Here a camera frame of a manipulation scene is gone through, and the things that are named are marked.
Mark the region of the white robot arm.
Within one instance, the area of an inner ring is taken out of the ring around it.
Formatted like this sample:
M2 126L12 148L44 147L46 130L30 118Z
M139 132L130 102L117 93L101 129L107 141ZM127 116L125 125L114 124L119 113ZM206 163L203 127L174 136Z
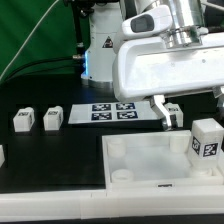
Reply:
M87 85L121 102L147 100L166 130L167 97L213 92L224 106L224 31L205 26L205 0L88 0Z

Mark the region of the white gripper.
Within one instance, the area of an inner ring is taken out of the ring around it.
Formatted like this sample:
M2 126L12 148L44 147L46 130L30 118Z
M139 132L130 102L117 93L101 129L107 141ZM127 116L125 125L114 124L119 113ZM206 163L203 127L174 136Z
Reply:
M199 4L142 4L114 39L114 93L120 101L150 97L165 131L177 127L165 97L213 89L224 108L224 32L210 33Z

